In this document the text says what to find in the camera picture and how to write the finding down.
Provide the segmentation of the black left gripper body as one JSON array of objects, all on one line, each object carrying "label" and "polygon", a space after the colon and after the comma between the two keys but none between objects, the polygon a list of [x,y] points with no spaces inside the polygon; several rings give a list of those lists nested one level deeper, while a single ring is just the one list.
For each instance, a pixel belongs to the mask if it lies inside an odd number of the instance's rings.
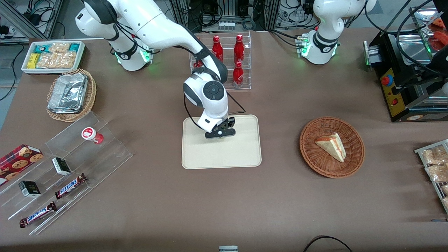
[{"label": "black left gripper body", "polygon": [[[441,66],[440,64],[428,64],[427,67],[436,72],[443,73],[443,66]],[[413,86],[424,85],[427,83],[440,83],[443,81],[442,76],[432,73],[429,70],[424,70],[422,67],[413,65],[413,70],[416,74],[416,79],[413,81]]]}]

